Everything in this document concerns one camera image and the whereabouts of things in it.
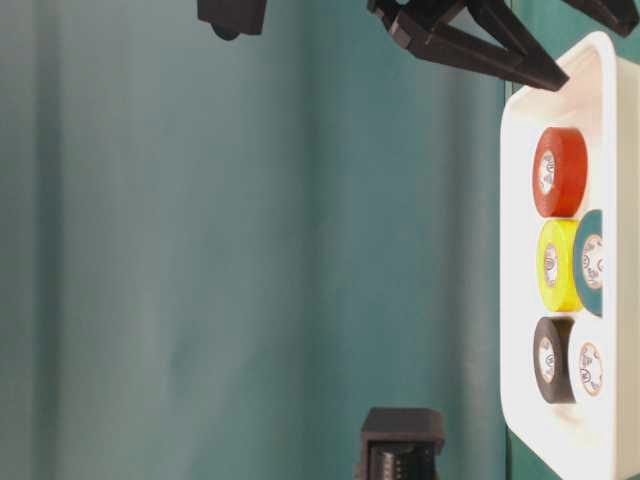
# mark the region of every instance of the white tape roll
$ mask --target white tape roll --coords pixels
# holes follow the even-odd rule
[[[571,332],[569,377],[576,403],[586,414],[592,409],[608,408],[612,400],[614,379],[609,373],[615,358],[607,350],[606,338],[603,326],[596,320],[581,319]]]

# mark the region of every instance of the teal backdrop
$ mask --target teal backdrop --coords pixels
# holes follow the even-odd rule
[[[374,405],[505,477],[504,85],[364,3],[227,44],[191,0],[3,2],[2,478],[350,478]]]

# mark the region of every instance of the black device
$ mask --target black device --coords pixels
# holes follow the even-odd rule
[[[239,34],[260,35],[267,0],[198,0],[198,18],[224,40]]]
[[[362,426],[360,480],[437,480],[442,415],[427,408],[372,408]]]
[[[634,0],[563,1],[622,36],[638,25]],[[262,32],[266,5],[267,0],[198,0],[198,18],[233,40]],[[398,45],[421,60],[552,91],[569,79],[504,0],[367,0],[367,8]],[[502,47],[449,25],[464,8]]]

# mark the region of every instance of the tape label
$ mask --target tape label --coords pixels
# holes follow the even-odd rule
[[[582,247],[582,275],[587,286],[592,290],[602,288],[604,274],[604,249],[602,237],[590,235]]]
[[[538,168],[538,182],[540,182],[540,191],[547,195],[553,188],[553,180],[555,179],[556,158],[551,150],[547,150],[542,154],[540,167]]]
[[[544,250],[544,279],[550,288],[555,287],[558,280],[558,251],[553,243]]]
[[[602,390],[602,359],[592,343],[585,343],[580,349],[580,378],[582,386],[592,397]]]
[[[538,346],[538,365],[544,381],[553,382],[556,374],[556,355],[548,337],[543,337]]]

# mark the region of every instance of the red tape roll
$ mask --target red tape roll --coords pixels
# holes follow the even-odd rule
[[[533,162],[533,198],[543,217],[572,217],[587,184],[587,146],[576,128],[547,128]]]

